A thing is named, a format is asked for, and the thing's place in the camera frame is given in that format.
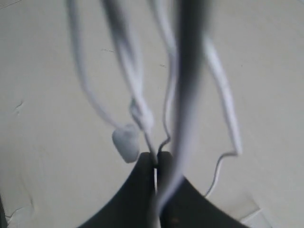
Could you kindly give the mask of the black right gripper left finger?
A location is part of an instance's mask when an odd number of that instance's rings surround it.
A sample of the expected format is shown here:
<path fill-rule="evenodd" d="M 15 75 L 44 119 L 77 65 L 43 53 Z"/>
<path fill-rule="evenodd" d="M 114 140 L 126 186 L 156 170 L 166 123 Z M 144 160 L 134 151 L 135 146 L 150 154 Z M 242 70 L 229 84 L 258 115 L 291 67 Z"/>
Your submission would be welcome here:
<path fill-rule="evenodd" d="M 150 154 L 143 152 L 119 191 L 80 227 L 147 228 L 148 210 L 154 194 L 154 166 Z"/>

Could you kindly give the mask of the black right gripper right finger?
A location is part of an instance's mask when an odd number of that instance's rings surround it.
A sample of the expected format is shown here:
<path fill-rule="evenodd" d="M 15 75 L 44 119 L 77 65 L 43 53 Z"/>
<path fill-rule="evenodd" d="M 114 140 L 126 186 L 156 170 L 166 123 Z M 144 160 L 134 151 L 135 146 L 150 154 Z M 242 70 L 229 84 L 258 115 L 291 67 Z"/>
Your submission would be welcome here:
<path fill-rule="evenodd" d="M 203 197 L 183 177 L 160 215 L 162 228 L 246 228 Z"/>

